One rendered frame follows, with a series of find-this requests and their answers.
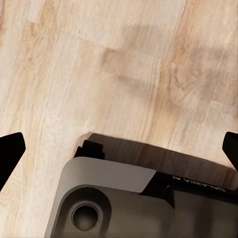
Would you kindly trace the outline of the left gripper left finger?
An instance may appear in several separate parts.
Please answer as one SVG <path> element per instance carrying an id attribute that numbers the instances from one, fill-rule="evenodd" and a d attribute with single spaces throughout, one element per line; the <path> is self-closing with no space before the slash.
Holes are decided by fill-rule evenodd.
<path id="1" fill-rule="evenodd" d="M 25 151 L 22 132 L 0 137 L 0 192 Z"/>

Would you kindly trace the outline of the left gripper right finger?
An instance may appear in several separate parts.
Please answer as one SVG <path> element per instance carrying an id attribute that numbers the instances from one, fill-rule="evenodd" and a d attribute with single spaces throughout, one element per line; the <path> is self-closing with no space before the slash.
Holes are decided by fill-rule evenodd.
<path id="1" fill-rule="evenodd" d="M 222 150 L 238 172 L 238 134 L 226 132 Z"/>

